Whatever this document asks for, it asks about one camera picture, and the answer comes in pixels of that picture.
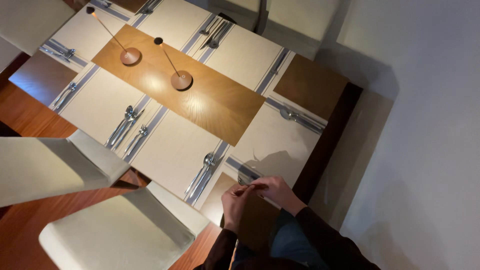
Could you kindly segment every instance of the wooden floor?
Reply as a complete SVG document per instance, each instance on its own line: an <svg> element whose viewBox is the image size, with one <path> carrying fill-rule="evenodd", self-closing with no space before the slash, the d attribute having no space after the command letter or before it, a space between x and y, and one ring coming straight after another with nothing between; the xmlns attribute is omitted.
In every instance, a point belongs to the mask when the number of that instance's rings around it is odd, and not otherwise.
<svg viewBox="0 0 480 270"><path fill-rule="evenodd" d="M12 83L0 82L0 86L0 121L21 136L65 138L77 129ZM102 188L10 207L0 220L0 269L58 269L38 242L42 229L49 222L129 191ZM187 270L203 263L219 233L220 228L210 224L170 269Z"/></svg>

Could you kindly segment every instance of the white wall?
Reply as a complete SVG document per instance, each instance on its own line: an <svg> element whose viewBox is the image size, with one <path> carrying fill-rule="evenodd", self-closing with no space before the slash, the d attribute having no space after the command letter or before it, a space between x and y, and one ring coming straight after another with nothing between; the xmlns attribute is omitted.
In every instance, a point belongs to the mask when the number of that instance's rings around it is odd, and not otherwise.
<svg viewBox="0 0 480 270"><path fill-rule="evenodd" d="M22 52L10 42L0 37L0 72Z"/></svg>
<svg viewBox="0 0 480 270"><path fill-rule="evenodd" d="M340 229L382 269L480 269L479 11L354 0L342 23L339 46L391 67L398 87Z"/></svg>

